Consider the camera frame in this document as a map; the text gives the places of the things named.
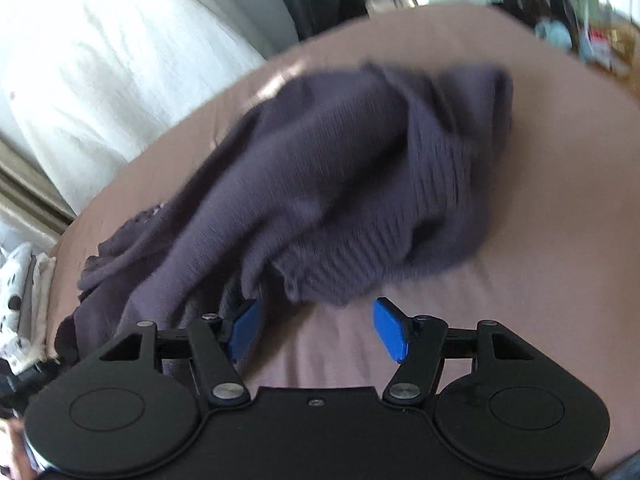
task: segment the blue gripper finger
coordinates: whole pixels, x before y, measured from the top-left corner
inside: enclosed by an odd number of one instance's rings
[[[373,326],[396,363],[404,361],[409,349],[402,328],[406,319],[402,311],[387,298],[378,298],[373,303]]]
[[[232,363],[241,362],[262,329],[262,301],[255,300],[235,321],[227,345],[227,356]]]

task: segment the blue object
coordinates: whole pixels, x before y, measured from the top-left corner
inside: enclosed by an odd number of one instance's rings
[[[391,358],[397,363],[404,361],[409,343],[402,330],[402,318],[395,316],[380,299],[373,304],[373,326]]]
[[[545,40],[553,46],[567,52],[572,49],[571,34],[561,22],[552,22],[548,18],[543,18],[536,24],[534,32],[536,33],[536,38]]]
[[[245,358],[262,325],[262,301],[255,300],[240,317],[234,321],[231,338],[227,346],[228,358],[236,363]]]
[[[595,59],[593,46],[591,45],[591,41],[589,41],[589,37],[585,31],[582,31],[580,33],[580,43],[578,44],[578,56],[580,57],[580,60],[582,60],[583,62],[588,62]]]

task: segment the purple sweater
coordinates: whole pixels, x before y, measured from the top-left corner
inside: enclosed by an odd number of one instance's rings
[[[344,304],[447,269],[486,234],[511,97],[510,77],[487,65],[436,77],[366,66],[289,82],[170,202],[100,245],[58,335],[75,332],[84,356],[140,320],[183,327],[215,312],[238,273],[246,297],[276,273],[292,301]],[[185,302],[197,285],[207,301]]]

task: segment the mauve bedsheet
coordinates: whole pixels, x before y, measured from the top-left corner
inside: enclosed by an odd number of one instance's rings
[[[78,304],[87,256],[130,216],[171,197],[243,110],[285,76],[367,60],[428,72],[494,60],[511,72],[513,135],[492,190],[489,237],[445,274],[380,287],[345,308],[299,307],[266,333],[248,384],[384,386],[397,365],[373,332],[378,295],[450,326],[493,318],[602,396],[611,431],[596,469],[608,469],[640,448],[640,109],[613,82],[491,8],[427,6],[347,25],[194,112],[125,167],[63,236],[49,343]],[[444,380],[467,371],[467,362],[450,363]]]

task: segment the silver pivot bolt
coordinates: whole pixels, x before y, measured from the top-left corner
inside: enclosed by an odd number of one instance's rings
[[[221,400],[233,400],[244,394],[244,386],[238,383],[221,383],[213,388],[213,394]]]
[[[399,400],[411,400],[420,395],[420,388],[411,383],[396,383],[389,388],[389,394]]]

